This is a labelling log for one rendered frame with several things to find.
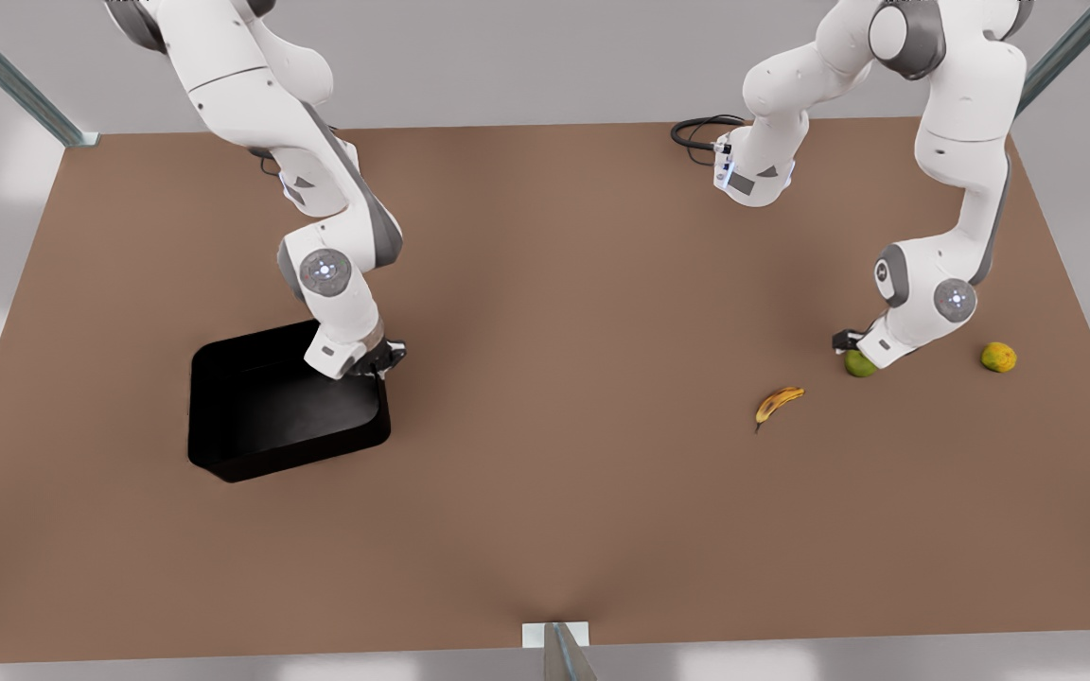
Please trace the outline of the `black storage box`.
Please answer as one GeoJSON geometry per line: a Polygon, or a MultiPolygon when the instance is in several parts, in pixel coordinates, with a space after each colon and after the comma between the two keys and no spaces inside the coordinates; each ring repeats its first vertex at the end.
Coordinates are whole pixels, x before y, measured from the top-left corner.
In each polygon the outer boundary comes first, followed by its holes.
{"type": "Polygon", "coordinates": [[[186,457],[220,481],[259,478],[385,443],[376,376],[334,380],[304,361],[318,323],[218,340],[190,363],[186,457]]]}

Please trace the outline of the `yellow banana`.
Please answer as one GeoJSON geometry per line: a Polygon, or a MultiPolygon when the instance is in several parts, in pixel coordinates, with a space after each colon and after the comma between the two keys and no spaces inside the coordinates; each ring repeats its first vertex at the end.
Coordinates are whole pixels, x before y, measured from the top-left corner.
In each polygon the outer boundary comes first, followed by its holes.
{"type": "Polygon", "coordinates": [[[761,426],[770,419],[776,410],[779,408],[790,404],[796,398],[800,398],[806,394],[806,390],[802,387],[797,387],[797,385],[786,385],[776,389],[773,393],[763,398],[760,406],[756,408],[756,413],[754,413],[754,431],[760,431],[761,426]]]}

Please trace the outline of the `silver frame post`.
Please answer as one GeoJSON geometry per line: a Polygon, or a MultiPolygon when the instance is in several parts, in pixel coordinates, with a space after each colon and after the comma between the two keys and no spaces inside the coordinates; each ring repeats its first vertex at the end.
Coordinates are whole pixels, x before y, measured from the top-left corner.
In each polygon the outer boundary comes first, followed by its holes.
{"type": "Polygon", "coordinates": [[[588,660],[590,643],[588,621],[520,627],[520,646],[542,650],[542,681],[598,681],[588,660]]]}
{"type": "Polygon", "coordinates": [[[100,135],[78,129],[48,96],[34,85],[25,74],[0,52],[0,90],[19,104],[19,107],[43,125],[49,134],[66,148],[90,148],[100,135]]]}
{"type": "Polygon", "coordinates": [[[1029,70],[1024,82],[1024,90],[1020,102],[1017,105],[1015,115],[1021,115],[1026,108],[1043,92],[1047,89],[1059,74],[1064,72],[1073,61],[1090,46],[1090,7],[1085,10],[1081,17],[1059,36],[1059,40],[1053,44],[1040,60],[1029,70]]]}

